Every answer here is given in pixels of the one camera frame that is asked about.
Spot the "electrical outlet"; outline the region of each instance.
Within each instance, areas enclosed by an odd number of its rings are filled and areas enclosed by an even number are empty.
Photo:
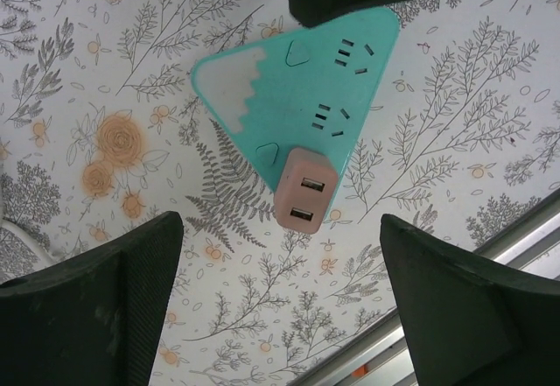
[[[192,85],[273,192],[297,147],[340,181],[398,30],[391,10],[358,11],[205,58]]]
[[[338,183],[339,175],[327,157],[294,148],[274,193],[278,224],[309,235],[317,233]]]

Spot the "metal rail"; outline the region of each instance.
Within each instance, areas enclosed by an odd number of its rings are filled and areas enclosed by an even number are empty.
[[[495,262],[549,278],[560,278],[560,190],[474,251]],[[350,375],[367,364],[369,373]],[[396,309],[311,368],[290,386],[412,386],[417,384]]]

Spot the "triangular power strip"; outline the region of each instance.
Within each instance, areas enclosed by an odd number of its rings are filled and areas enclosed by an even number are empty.
[[[272,191],[295,147],[342,179],[398,30],[391,10],[355,12],[205,58],[192,84]]]

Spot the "usb port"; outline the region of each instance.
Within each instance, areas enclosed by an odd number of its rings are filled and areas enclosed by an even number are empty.
[[[304,180],[301,182],[301,186],[309,187],[310,189],[319,192],[323,192],[323,189],[325,189],[324,183],[316,182],[315,180],[311,180],[308,178],[304,178]]]
[[[306,220],[306,221],[311,221],[313,218],[313,213],[308,213],[307,211],[304,211],[303,209],[299,209],[299,208],[292,208],[290,215],[292,217],[301,218],[302,220]]]

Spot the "pink usb charger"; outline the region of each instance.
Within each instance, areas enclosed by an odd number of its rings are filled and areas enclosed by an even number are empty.
[[[309,235],[317,233],[338,183],[339,175],[327,157],[294,148],[274,194],[278,224]]]

